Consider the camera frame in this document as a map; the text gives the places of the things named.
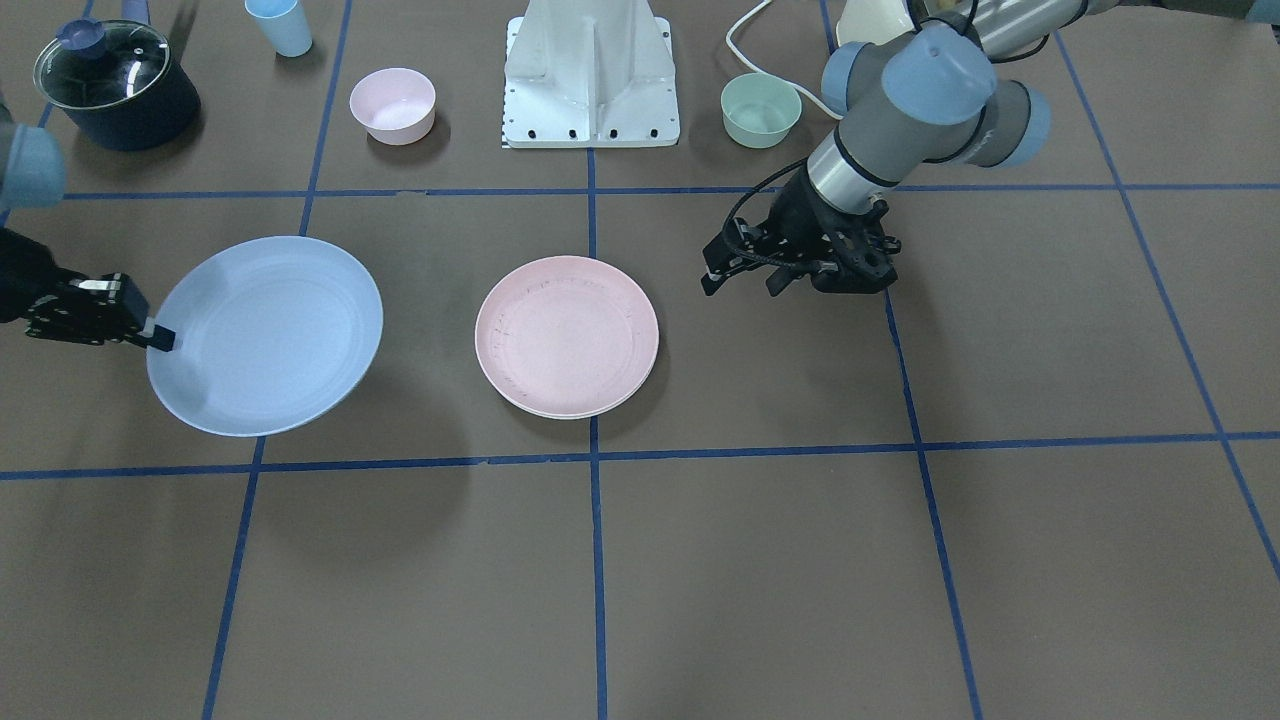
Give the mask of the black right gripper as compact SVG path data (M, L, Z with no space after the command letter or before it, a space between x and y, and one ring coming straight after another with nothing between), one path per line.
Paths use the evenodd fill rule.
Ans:
M148 316L148 302L123 273L91 278L61 268L51 251L1 229L1 323L26 320L27 336L78 345L128 342L170 352L177 333Z

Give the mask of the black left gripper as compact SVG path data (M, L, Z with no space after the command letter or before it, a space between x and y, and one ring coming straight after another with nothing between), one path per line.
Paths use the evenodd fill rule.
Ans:
M767 218L753 225L739 210L782 176L790 176L771 205ZM815 192L804 165L786 165L753 186L731 208L719 232L703 249L705 273L701 288L713 296L724 282L742 272L772 266L768 286L788 286L805 275L837 275L840 265L827 232L823 210L814 206Z

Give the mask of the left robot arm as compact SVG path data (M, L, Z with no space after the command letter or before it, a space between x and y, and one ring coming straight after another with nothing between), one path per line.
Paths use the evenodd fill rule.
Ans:
M786 183L763 223L731 211L703 250L701 287L716 293L767 268L778 295L809 278L823 293L879 293L896 279L901 243L882 220L887 193L918 167L1015 167L1044 145L1052 113L1034 88L1000 79L996 65L1030 56L1047 40L1111 1L961 1L911 12L883 42L835 50L823 104L838 124L805 159L780 170Z

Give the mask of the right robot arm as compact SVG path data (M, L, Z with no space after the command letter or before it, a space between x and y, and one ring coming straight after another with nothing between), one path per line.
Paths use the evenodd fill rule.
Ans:
M65 193L65 163L44 128L3 109L3 210L50 208ZM101 346L129 343L169 352L177 334L159 325L136 283L123 273L93 278L58 265L51 250L15 231L1 232L1 322L26 322L36 340Z

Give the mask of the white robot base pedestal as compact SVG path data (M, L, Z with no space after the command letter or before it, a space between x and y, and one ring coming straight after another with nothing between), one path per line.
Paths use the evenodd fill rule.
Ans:
M678 142L672 27L648 1L530 1L504 40L504 147Z

